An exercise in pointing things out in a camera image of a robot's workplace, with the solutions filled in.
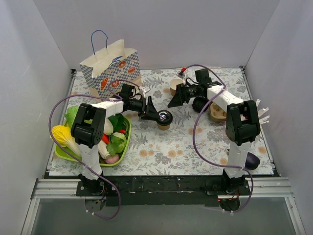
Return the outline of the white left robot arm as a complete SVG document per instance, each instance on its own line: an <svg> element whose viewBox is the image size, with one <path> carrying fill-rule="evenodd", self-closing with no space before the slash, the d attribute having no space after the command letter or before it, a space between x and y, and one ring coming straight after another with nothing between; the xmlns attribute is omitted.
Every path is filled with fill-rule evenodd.
<svg viewBox="0 0 313 235"><path fill-rule="evenodd" d="M137 112L145 120L159 119L152 97L145 97L142 93L142 97L136 99L134 90L133 86L123 84L120 97L104 99L97 104L82 103L78 108L71 135L78 144L85 167L79 178L83 187L94 196L104 191L104 184L99 179L103 176L103 171L99 163L98 145L104 134L106 119L127 110Z"/></svg>

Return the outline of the black plastic cup lid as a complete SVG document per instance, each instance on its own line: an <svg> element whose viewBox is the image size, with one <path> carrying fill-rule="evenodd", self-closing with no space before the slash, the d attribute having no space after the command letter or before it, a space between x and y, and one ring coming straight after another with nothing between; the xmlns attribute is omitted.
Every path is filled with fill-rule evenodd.
<svg viewBox="0 0 313 235"><path fill-rule="evenodd" d="M158 115L159 115L159 119L156 122L157 122L157 124L159 124L161 126L170 125L173 121L172 114L167 110L160 110L158 112Z"/></svg>

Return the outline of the brown paper coffee cup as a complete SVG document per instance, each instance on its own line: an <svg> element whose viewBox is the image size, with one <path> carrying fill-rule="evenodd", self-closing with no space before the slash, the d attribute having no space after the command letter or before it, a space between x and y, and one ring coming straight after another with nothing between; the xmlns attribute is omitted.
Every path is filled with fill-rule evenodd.
<svg viewBox="0 0 313 235"><path fill-rule="evenodd" d="M168 130L170 128L171 123L170 122L161 122L157 121L157 126L160 130Z"/></svg>

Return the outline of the blue checkered paper bag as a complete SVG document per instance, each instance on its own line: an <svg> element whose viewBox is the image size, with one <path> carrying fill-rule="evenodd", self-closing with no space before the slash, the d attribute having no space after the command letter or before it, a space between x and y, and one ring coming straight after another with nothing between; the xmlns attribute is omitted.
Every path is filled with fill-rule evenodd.
<svg viewBox="0 0 313 235"><path fill-rule="evenodd" d="M142 86L137 50L126 48L123 39L94 50L80 63L80 68L97 103L101 102L99 97L111 97L110 91L118 93L123 80Z"/></svg>

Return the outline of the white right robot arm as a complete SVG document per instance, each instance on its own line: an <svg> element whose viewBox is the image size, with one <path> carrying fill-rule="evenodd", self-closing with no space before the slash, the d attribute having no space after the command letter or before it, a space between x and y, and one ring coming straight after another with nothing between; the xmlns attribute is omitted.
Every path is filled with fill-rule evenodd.
<svg viewBox="0 0 313 235"><path fill-rule="evenodd" d="M260 134L261 128L255 101L244 101L236 97L226 89L221 79L212 81L209 77L211 71L211 69L196 71L195 85L178 84L168 107L181 106L188 103L191 98L203 97L208 101L204 105L205 109L210 104L216 103L225 111L225 133L230 140L230 148L228 162L224 166L221 183L217 190L231 195L245 184L248 151Z"/></svg>

